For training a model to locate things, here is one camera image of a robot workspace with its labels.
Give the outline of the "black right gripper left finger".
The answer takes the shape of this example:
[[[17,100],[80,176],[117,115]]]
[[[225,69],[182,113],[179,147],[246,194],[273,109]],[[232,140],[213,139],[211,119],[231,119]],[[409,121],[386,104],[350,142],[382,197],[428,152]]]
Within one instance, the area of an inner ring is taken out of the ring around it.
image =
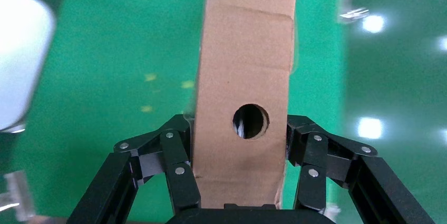
[[[138,189],[162,173],[174,214],[199,208],[190,140],[189,122],[176,114],[155,131],[116,143],[67,223],[125,223]]]

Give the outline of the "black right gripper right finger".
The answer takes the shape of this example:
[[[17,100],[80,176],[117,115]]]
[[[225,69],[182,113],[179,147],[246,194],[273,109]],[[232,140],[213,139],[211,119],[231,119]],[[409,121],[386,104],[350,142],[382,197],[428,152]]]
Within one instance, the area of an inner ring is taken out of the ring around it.
[[[300,167],[294,209],[322,213],[326,180],[346,189],[364,223],[433,223],[377,150],[327,132],[302,115],[288,115],[286,157]]]

